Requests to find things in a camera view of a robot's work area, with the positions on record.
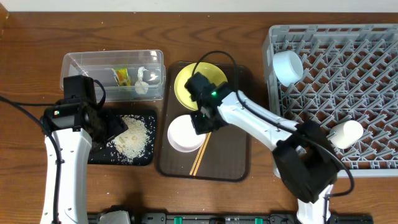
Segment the pile of rice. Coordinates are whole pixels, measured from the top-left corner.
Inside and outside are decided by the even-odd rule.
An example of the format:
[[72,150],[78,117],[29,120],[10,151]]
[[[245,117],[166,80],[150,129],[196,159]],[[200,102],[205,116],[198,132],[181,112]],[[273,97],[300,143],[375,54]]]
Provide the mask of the pile of rice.
[[154,156],[155,116],[126,114],[120,117],[128,130],[107,143],[110,163],[129,166],[150,164]]

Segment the pink bowl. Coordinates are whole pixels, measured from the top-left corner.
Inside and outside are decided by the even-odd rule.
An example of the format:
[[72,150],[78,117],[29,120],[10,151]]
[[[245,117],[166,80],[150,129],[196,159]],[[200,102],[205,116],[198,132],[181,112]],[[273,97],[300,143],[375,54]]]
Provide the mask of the pink bowl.
[[197,134],[189,114],[175,118],[167,130],[170,145],[179,152],[196,151],[206,139],[206,134]]

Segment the yellow plate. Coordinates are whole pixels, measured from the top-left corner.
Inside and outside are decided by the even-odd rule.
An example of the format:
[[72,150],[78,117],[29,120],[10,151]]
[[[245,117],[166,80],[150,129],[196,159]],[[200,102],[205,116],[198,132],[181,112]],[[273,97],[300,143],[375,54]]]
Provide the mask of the yellow plate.
[[[184,67],[181,71],[179,71],[174,83],[174,92],[178,101],[184,107],[192,111],[196,111],[198,109],[198,106],[197,103],[192,101],[192,99],[190,98],[190,93],[185,88],[185,84],[187,80],[191,77],[195,65],[196,63],[191,63]],[[216,65],[213,65],[211,63],[200,62],[195,71],[200,72],[216,86],[228,81],[224,72]]]

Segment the white tissue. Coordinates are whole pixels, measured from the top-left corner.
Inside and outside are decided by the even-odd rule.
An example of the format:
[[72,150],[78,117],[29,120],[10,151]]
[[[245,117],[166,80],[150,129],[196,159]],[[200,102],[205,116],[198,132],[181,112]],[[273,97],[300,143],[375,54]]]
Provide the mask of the white tissue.
[[137,81],[134,88],[138,95],[145,95],[149,89],[149,84],[143,80],[145,71],[147,71],[145,67],[139,67],[137,71]]

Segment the green snack wrapper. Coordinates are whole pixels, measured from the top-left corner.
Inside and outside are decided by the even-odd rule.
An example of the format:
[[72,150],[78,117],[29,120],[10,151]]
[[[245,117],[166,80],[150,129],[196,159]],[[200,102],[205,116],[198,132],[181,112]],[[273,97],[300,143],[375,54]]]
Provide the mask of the green snack wrapper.
[[113,68],[112,71],[119,86],[131,86],[131,78],[127,68]]

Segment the blue bowl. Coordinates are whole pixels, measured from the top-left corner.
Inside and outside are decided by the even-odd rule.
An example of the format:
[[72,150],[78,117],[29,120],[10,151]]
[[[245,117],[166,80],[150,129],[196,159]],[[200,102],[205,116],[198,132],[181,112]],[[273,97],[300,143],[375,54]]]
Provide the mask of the blue bowl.
[[272,66],[279,82],[286,87],[297,83],[303,77],[303,65],[292,50],[278,52],[273,56]]

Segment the pale green cup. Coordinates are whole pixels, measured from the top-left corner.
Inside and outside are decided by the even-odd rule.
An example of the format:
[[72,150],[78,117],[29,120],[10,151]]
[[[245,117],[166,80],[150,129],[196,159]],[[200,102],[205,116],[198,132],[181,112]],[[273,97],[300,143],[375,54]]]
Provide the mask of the pale green cup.
[[347,149],[363,135],[362,125],[354,120],[345,121],[330,130],[330,142],[339,149]]

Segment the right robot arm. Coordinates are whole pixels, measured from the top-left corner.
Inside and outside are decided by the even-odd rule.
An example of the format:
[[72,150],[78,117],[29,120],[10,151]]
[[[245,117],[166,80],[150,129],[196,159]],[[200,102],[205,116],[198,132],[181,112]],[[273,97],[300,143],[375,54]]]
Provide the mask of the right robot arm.
[[198,105],[190,115],[197,134],[229,124],[247,132],[272,152],[281,180],[298,199],[298,222],[329,221],[328,199],[340,163],[317,123],[298,124],[277,116],[227,82],[215,85],[199,72],[184,87]]

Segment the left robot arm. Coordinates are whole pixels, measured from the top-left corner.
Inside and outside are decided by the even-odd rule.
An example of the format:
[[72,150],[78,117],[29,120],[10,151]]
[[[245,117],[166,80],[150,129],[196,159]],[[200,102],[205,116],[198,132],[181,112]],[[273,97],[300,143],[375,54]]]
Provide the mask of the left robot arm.
[[90,77],[63,80],[64,97],[44,111],[47,178],[41,223],[88,223],[89,153],[127,131],[127,124],[98,101]]

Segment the grey dishwasher rack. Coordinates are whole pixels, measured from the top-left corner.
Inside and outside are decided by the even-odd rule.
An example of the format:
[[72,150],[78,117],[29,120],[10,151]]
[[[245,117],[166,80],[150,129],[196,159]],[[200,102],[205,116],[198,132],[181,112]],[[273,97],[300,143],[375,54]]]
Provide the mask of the grey dishwasher rack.
[[[294,51],[303,77],[282,86],[276,53]],[[338,157],[355,177],[397,176],[397,26],[395,24],[277,25],[263,46],[269,109],[325,131],[349,120],[364,133]]]

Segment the black plastic tray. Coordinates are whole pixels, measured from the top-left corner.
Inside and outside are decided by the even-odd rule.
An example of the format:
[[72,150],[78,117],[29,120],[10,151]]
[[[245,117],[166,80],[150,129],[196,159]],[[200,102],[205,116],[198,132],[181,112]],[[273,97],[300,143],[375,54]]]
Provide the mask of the black plastic tray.
[[157,114],[154,110],[113,109],[128,129],[89,154],[89,164],[146,166],[154,157]]

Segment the clear plastic bin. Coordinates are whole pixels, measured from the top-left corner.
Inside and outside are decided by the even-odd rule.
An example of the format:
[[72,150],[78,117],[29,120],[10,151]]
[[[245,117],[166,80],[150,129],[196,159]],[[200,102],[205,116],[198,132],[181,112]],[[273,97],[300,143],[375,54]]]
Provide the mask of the clear plastic bin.
[[[149,84],[145,95],[138,95],[134,84],[139,67],[145,67],[143,80]],[[127,68],[131,86],[119,86],[114,79],[113,68]],[[60,88],[64,89],[63,79],[84,75],[98,80],[103,86],[95,86],[96,98],[106,95],[106,102],[157,101],[164,98],[165,66],[161,50],[114,50],[97,52],[68,53],[63,58]]]

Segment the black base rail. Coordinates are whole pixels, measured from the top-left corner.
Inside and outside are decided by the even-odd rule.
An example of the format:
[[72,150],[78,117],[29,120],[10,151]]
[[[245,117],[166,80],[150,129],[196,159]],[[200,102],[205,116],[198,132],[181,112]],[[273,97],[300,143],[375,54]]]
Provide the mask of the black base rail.
[[[298,224],[296,215],[292,213],[272,213],[268,215],[231,215],[231,214],[168,214],[168,213],[143,213],[135,215],[126,207],[115,205],[109,212],[122,210],[128,212],[129,223],[141,224]],[[88,213],[88,223],[100,223],[100,218],[105,218],[106,213]],[[335,215],[332,214],[327,223],[331,224],[373,224],[374,220],[369,215]]]

